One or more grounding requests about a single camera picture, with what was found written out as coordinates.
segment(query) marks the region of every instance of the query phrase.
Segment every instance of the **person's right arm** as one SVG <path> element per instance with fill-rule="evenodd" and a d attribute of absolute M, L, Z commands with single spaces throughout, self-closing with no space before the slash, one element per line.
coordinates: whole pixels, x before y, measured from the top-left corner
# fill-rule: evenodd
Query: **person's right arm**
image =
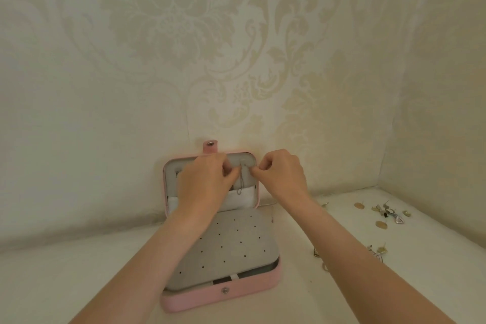
<path fill-rule="evenodd" d="M 311 240 L 361 324 L 454 323 L 312 199 L 298 157 L 272 151 L 250 171 Z"/>

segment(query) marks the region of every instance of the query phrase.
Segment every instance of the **person's left hand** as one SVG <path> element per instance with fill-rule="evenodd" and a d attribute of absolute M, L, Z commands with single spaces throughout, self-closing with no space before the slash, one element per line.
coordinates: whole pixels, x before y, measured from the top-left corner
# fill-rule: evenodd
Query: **person's left hand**
<path fill-rule="evenodd" d="M 177 209 L 209 225 L 240 172 L 241 167 L 232 168 L 224 153 L 196 158 L 177 176 Z"/>

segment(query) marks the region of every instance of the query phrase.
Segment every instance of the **hand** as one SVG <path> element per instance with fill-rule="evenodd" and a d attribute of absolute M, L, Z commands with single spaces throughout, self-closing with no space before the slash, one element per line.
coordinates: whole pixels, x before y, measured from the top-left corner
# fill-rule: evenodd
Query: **hand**
<path fill-rule="evenodd" d="M 299 158 L 285 149 L 267 153 L 258 167 L 250 168 L 250 173 L 281 204 L 309 194 Z"/>
<path fill-rule="evenodd" d="M 179 213 L 209 225 L 240 172 L 241 167 L 232 168 L 224 153 L 196 158 L 177 177 Z"/>

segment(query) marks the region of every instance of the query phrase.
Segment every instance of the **pink strap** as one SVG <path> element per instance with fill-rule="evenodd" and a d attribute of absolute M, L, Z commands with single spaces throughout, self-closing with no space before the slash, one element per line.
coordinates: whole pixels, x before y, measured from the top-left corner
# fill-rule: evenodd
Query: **pink strap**
<path fill-rule="evenodd" d="M 203 154 L 214 154 L 218 152 L 218 141 L 208 140 L 203 142 Z"/>

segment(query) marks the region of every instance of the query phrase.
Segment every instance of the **person's left arm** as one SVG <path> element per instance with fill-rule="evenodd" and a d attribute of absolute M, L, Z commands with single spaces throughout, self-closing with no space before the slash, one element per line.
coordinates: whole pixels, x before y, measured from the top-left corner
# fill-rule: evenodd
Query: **person's left arm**
<path fill-rule="evenodd" d="M 231 169 L 222 153 L 187 165 L 177 178 L 178 208 L 70 324 L 145 323 L 179 261 L 207 229 L 239 174 L 240 167 Z"/>

